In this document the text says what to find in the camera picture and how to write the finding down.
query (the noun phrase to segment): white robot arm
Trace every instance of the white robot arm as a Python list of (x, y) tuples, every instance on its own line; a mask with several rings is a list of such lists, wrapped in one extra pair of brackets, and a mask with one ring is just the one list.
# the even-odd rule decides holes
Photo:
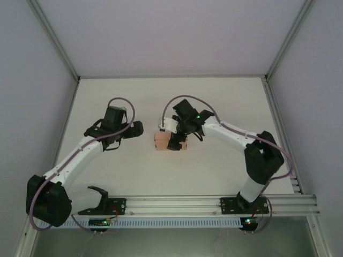
[(118, 142), (120, 146), (122, 139), (142, 135), (144, 129), (140, 121), (130, 126), (127, 118), (123, 123), (123, 117), (126, 117), (126, 109), (109, 106), (104, 119), (99, 119), (86, 130), (80, 143), (63, 161), (41, 177), (34, 175), (27, 183), (26, 213), (30, 213), (33, 199), (40, 189), (33, 205), (33, 216), (53, 226), (60, 226), (69, 215), (88, 209), (98, 215), (106, 214), (110, 207), (108, 192), (95, 186), (75, 192), (72, 185), (93, 159), (104, 151), (118, 148), (108, 148), (112, 143)]
[[(216, 138), (225, 142), (245, 155), (248, 179), (238, 193), (236, 199), (242, 213), (249, 212), (256, 207), (256, 201), (263, 189), (268, 185), (270, 178), (279, 170), (284, 163), (280, 151), (268, 144), (247, 137), (247, 135), (258, 136), (275, 143), (273, 136), (268, 132), (261, 134), (248, 132), (226, 122), (218, 122), (214, 113), (207, 110), (198, 113), (187, 100), (181, 101), (173, 107), (177, 116), (159, 120), (159, 128), (162, 131), (170, 131), (172, 135), (168, 144), (170, 150), (180, 150), (180, 142), (185, 141), (189, 134)], [(240, 132), (234, 133), (223, 124)]]

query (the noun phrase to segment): glass panel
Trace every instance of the glass panel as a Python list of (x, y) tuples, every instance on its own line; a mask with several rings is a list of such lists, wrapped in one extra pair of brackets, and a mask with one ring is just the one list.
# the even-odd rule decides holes
[(305, 218), (273, 218), (255, 235), (239, 229), (118, 229), (103, 236), (55, 229), (37, 237), (34, 257), (317, 256)]

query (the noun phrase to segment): cable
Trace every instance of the cable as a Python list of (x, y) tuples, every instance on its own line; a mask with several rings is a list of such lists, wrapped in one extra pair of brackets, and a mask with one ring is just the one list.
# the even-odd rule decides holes
[(273, 217), (273, 207), (272, 207), (272, 203), (270, 202), (269, 198), (266, 197), (265, 195), (261, 195), (261, 197), (265, 198), (269, 204), (269, 211), (270, 211), (270, 215), (269, 215), (269, 219), (267, 220), (266, 223), (264, 223), (264, 225), (262, 226), (262, 228), (260, 228), (259, 230), (255, 230), (253, 233), (256, 234), (256, 233), (260, 233), (262, 232), (263, 230), (265, 230), (269, 224), (271, 223), (272, 221), (272, 217)]
[(109, 148), (109, 149), (105, 149), (105, 151), (112, 151), (112, 150), (117, 150), (120, 147), (120, 143), (121, 141), (118, 141), (119, 145), (117, 147), (114, 148)]
[[(95, 141), (97, 141), (97, 140), (104, 139), (104, 138), (109, 138), (109, 137), (114, 137), (115, 135), (119, 135), (119, 134), (123, 133), (123, 132), (124, 132), (125, 130), (127, 130), (127, 129), (131, 126), (131, 124), (133, 123), (133, 121), (134, 121), (134, 119), (135, 119), (135, 115), (136, 115), (136, 111), (135, 111), (135, 108), (134, 108), (133, 104), (132, 104), (129, 100), (127, 100), (126, 98), (123, 98), (123, 97), (115, 97), (115, 98), (112, 98), (111, 100), (109, 100), (107, 106), (109, 107), (110, 104), (111, 104), (111, 102), (114, 101), (114, 100), (123, 100), (123, 101), (127, 102), (127, 103), (131, 106), (131, 108), (132, 108), (132, 119), (130, 120), (130, 122), (128, 123), (128, 125), (127, 125), (125, 128), (123, 128), (123, 129), (121, 129), (121, 130), (119, 130), (119, 131), (117, 131), (117, 132), (115, 132), (115, 133), (108, 134), (108, 135), (103, 135), (103, 136), (101, 136), (101, 137), (97, 137), (97, 138), (94, 138), (94, 139), (92, 139), (92, 140), (86, 142), (85, 144), (83, 144), (83, 145), (81, 146), (81, 150), (83, 150), (86, 146), (88, 146), (89, 144), (91, 144), (91, 143), (93, 143), (93, 142), (95, 142)], [(63, 169), (64, 169), (64, 168), (65, 168), (65, 167), (75, 158), (75, 156), (76, 156), (81, 150), (80, 150), (80, 149), (77, 149), (77, 150), (68, 158), (68, 160), (67, 160), (65, 163), (63, 163), (61, 167), (59, 167), (59, 168), (57, 169), (57, 173), (60, 173), (60, 172), (61, 172), (61, 171), (62, 171), (62, 170), (63, 170)], [(38, 190), (36, 191), (35, 195), (33, 196), (33, 199), (32, 199), (31, 205), (30, 205), (30, 210), (29, 210), (29, 220), (30, 220), (30, 223), (31, 223), (32, 227), (33, 227), (35, 230), (38, 230), (38, 231), (46, 231), (46, 230), (48, 230), (48, 229), (51, 228), (51, 225), (49, 225), (49, 226), (46, 227), (46, 228), (40, 228), (40, 227), (38, 227), (38, 226), (35, 224), (35, 222), (34, 222), (34, 220), (33, 220), (33, 208), (34, 208), (34, 205), (36, 204), (37, 198), (38, 198), (39, 194), (41, 193), (41, 191), (43, 190), (43, 188), (44, 188), (44, 187), (45, 187), (54, 177), (57, 176), (57, 173), (54, 173), (54, 174), (52, 174), (49, 178), (47, 178), (47, 179), (43, 182), (43, 184), (38, 188)], [(74, 216), (71, 215), (71, 217), (72, 217), (72, 219), (76, 222), (76, 224), (81, 228), (82, 226), (75, 220)]]
[(163, 113), (162, 113), (162, 126), (165, 125), (165, 114), (166, 114), (167, 108), (169, 107), (169, 105), (171, 104), (171, 102), (174, 101), (175, 99), (182, 98), (182, 97), (188, 97), (188, 98), (191, 98), (191, 99), (195, 99), (195, 100), (197, 100), (197, 101), (203, 103), (203, 104), (206, 105), (207, 107), (209, 107), (209, 108), (211, 109), (211, 111), (214, 113), (214, 116), (215, 116), (215, 118), (217, 119), (217, 121), (219, 122), (219, 124), (220, 124), (221, 126), (223, 126), (224, 128), (226, 128), (227, 130), (229, 130), (229, 131), (231, 131), (231, 132), (234, 132), (234, 133), (236, 133), (236, 134), (238, 134), (238, 135), (243, 135), (243, 136), (245, 136), (245, 137), (252, 138), (252, 139), (255, 139), (255, 140), (264, 142), (264, 143), (266, 143), (266, 144), (268, 144), (268, 145), (274, 147), (275, 149), (279, 150), (280, 152), (282, 152), (282, 153), (287, 157), (287, 159), (289, 160), (289, 166), (290, 166), (290, 168), (289, 168), (289, 170), (288, 170), (288, 172), (287, 172), (286, 174), (271, 178), (271, 179), (269, 180), (269, 183), (270, 183), (271, 181), (273, 181), (273, 180), (276, 180), (276, 179), (286, 178), (286, 177), (288, 177), (290, 174), (292, 174), (293, 167), (294, 167), (294, 163), (293, 163), (293, 160), (292, 160), (291, 156), (290, 156), (284, 149), (282, 149), (281, 147), (277, 146), (276, 144), (274, 144), (274, 143), (272, 143), (272, 142), (270, 142), (270, 141), (268, 141), (268, 140), (265, 140), (265, 139), (263, 139), (263, 138), (257, 137), (257, 136), (255, 136), (255, 135), (245, 134), (245, 133), (243, 133), (243, 132), (240, 132), (240, 131), (238, 131), (238, 130), (235, 130), (234, 128), (231, 128), (231, 127), (227, 126), (226, 124), (224, 124), (224, 123), (221, 122), (221, 120), (220, 120), (220, 118), (219, 118), (217, 112), (213, 109), (212, 106), (210, 106), (210, 105), (209, 105), (208, 103), (206, 103), (204, 100), (201, 100), (200, 98), (197, 98), (197, 97), (195, 97), (195, 96), (191, 96), (191, 95), (179, 95), (179, 96), (176, 96), (176, 97), (172, 98), (172, 99), (167, 103), (165, 109), (163, 110)]
[(113, 217), (111, 217), (111, 218), (109, 218), (109, 219), (112, 220), (113, 218), (116, 218), (116, 221), (115, 221), (115, 222), (118, 222), (119, 211), (118, 211), (117, 207), (115, 207), (115, 206), (110, 206), (110, 208), (116, 211), (116, 216), (113, 216)]
[(81, 228), (83, 231), (86, 231), (86, 232), (91, 233), (91, 234), (95, 234), (95, 233), (96, 233), (96, 231), (93, 232), (92, 230), (90, 230), (90, 229), (85, 228), (84, 226), (82, 226), (82, 225), (75, 219), (74, 215), (71, 215), (71, 218), (72, 218), (73, 221), (76, 223), (76, 225), (77, 225), (79, 228)]
[(260, 211), (260, 213), (262, 214), (262, 217), (259, 219), (260, 221), (263, 219), (263, 211), (262, 211), (262, 209), (261, 209), (261, 207), (260, 206), (256, 206), (256, 208), (255, 208), (255, 210), (253, 211), (253, 215), (250, 217), (250, 218), (253, 218), (254, 216), (255, 216), (255, 214), (256, 214), (256, 210), (259, 210)]
[(202, 135), (200, 135), (200, 134), (196, 134), (196, 133), (192, 133), (193, 135), (195, 135), (199, 140), (200, 140), (200, 142), (202, 142), (202, 141), (204, 141), (204, 139), (203, 139), (203, 136)]

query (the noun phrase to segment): black mounting plate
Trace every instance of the black mounting plate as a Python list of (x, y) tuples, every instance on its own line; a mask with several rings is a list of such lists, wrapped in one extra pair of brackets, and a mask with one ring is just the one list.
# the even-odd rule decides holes
[[(255, 206), (258, 206), (261, 208), (263, 211), (263, 214), (268, 214), (269, 209), (268, 209), (268, 204), (267, 200), (263, 197), (259, 197), (258, 199), (255, 200), (254, 202)], [(220, 208), (221, 208), (221, 213), (222, 214), (260, 214), (260, 210), (255, 208), (251, 208), (250, 211), (244, 213), (242, 210), (238, 207), (237, 204), (237, 198), (236, 197), (222, 197), (220, 198)]]
[(118, 215), (125, 215), (126, 210), (126, 198), (108, 198), (107, 206), (105, 211), (100, 211), (96, 209), (87, 209), (80, 211), (78, 215), (116, 215), (116, 210), (118, 210)]

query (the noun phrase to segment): white ceiling panel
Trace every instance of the white ceiling panel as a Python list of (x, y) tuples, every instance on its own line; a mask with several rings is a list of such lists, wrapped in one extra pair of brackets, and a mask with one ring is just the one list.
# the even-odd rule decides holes
[(264, 74), (303, 0), (39, 0), (79, 75)]

